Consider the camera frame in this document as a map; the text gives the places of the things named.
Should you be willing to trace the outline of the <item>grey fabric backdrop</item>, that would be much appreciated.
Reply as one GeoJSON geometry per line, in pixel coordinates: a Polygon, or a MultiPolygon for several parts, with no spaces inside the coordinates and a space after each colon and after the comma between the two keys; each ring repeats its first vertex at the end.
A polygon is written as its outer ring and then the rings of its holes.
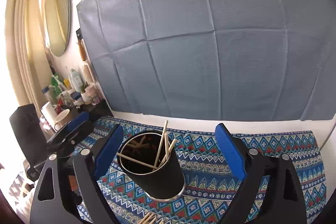
{"type": "Polygon", "coordinates": [[[82,0],[114,111],[224,121],[330,120],[335,0],[82,0]]]}

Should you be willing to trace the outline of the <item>round wall mirror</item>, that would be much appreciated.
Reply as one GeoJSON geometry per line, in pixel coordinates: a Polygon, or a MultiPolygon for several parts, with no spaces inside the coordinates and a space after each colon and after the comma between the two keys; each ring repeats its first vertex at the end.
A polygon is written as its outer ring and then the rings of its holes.
{"type": "Polygon", "coordinates": [[[66,51],[70,39],[71,0],[45,0],[45,21],[50,51],[60,57],[66,51]]]}

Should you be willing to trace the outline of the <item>pink jar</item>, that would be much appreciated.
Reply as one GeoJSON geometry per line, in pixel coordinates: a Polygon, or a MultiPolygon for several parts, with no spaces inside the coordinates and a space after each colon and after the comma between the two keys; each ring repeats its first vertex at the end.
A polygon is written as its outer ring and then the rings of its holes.
{"type": "Polygon", "coordinates": [[[100,103],[101,98],[98,90],[95,88],[94,85],[90,85],[85,89],[86,94],[90,98],[92,105],[97,105],[100,103]]]}

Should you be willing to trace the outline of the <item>black side shelf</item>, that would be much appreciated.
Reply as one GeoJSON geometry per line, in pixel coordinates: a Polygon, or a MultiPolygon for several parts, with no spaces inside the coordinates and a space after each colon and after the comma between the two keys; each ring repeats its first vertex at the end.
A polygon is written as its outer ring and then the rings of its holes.
{"type": "Polygon", "coordinates": [[[101,100],[96,105],[92,105],[92,104],[81,105],[80,108],[73,107],[71,109],[71,114],[75,118],[79,116],[82,112],[86,112],[89,114],[89,120],[91,122],[95,122],[101,117],[105,117],[105,116],[113,117],[113,114],[105,99],[101,100]]]}

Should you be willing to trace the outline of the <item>white green bottle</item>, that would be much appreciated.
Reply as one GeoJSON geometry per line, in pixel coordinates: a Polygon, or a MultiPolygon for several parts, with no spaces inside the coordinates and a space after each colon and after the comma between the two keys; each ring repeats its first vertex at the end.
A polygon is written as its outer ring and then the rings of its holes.
{"type": "Polygon", "coordinates": [[[77,92],[81,93],[83,88],[83,82],[81,80],[80,74],[74,69],[70,70],[70,81],[72,87],[75,88],[77,92]]]}

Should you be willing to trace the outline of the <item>small potted plant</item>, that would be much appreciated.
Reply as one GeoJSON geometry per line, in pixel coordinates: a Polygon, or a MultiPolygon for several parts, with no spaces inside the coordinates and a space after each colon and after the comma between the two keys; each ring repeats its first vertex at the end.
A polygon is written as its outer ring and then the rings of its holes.
{"type": "Polygon", "coordinates": [[[86,105],[91,103],[91,99],[85,90],[87,87],[88,83],[84,83],[81,87],[81,97],[86,105]]]}

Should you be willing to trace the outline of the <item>black cylindrical utensil holder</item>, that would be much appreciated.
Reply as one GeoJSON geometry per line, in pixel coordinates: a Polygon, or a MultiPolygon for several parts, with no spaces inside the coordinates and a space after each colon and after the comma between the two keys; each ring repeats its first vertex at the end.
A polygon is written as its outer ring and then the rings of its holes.
{"type": "Polygon", "coordinates": [[[178,199],[186,187],[174,148],[166,155],[162,133],[146,130],[126,139],[117,153],[119,167],[152,200],[178,199]]]}

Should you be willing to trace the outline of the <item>blue patterned tablecloth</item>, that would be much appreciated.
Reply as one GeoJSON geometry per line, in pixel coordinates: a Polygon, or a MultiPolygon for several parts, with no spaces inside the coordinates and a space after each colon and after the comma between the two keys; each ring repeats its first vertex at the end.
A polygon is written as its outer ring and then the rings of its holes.
{"type": "MultiPolygon", "coordinates": [[[[165,223],[215,223],[230,205],[240,182],[234,177],[215,136],[211,132],[170,129],[176,139],[175,151],[186,188],[172,202],[157,202],[113,161],[98,180],[102,193],[121,223],[137,223],[149,211],[157,221],[165,223]]],[[[311,131],[269,134],[242,134],[248,148],[267,156],[287,153],[297,171],[306,206],[307,222],[311,223],[326,203],[326,176],[317,141],[311,131]]]]}

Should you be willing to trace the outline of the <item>beige curtain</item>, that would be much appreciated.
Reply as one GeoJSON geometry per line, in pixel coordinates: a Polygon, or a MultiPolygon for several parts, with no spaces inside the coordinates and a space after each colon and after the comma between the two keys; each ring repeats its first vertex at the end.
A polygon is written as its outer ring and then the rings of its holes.
{"type": "Polygon", "coordinates": [[[18,104],[33,104],[37,115],[47,99],[51,69],[45,52],[45,29],[39,0],[7,0],[6,59],[18,104]]]}

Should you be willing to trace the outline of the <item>wooden hair brush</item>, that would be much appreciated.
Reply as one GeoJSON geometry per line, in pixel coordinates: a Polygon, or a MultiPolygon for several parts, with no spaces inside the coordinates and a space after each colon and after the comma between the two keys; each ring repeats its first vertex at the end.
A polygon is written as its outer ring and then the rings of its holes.
{"type": "Polygon", "coordinates": [[[91,66],[90,66],[90,64],[88,62],[88,59],[87,59],[86,51],[84,49],[83,40],[78,39],[77,44],[79,46],[79,52],[80,52],[80,56],[81,56],[81,59],[82,59],[82,64],[81,64],[82,73],[84,75],[85,81],[89,85],[92,85],[92,84],[94,84],[95,79],[94,79],[94,76],[93,76],[93,73],[92,73],[91,66]]]}

